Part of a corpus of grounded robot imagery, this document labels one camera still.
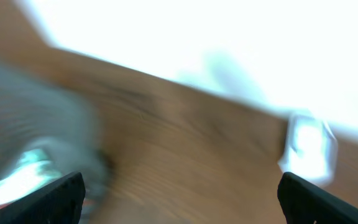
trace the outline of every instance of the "white wall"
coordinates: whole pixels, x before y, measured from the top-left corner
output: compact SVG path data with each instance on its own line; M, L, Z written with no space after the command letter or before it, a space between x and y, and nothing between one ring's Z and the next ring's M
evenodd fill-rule
M358 1L17 1L52 46L358 138Z

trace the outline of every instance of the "wooden floor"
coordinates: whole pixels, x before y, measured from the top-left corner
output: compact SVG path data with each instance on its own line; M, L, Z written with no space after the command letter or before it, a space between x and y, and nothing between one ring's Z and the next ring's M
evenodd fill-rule
M287 122L140 72L47 47L0 4L0 58L88 99L116 165L94 224L284 223ZM338 136L328 191L358 207L358 144Z

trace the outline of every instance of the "brown wooden surface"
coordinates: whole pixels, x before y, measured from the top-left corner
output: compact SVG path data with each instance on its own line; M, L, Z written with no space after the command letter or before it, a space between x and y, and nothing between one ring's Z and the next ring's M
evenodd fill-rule
M0 1L0 58L98 110L114 181L93 223L284 223L286 121L140 72L48 48ZM327 190L358 207L358 144L339 138Z

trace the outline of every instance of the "black object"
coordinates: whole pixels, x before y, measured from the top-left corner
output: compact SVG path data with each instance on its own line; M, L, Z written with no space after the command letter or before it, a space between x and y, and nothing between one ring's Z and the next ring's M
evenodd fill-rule
M358 208L291 172L283 174L277 196L289 224L358 223Z
M84 198L81 173L71 173L0 209L0 224L77 224Z

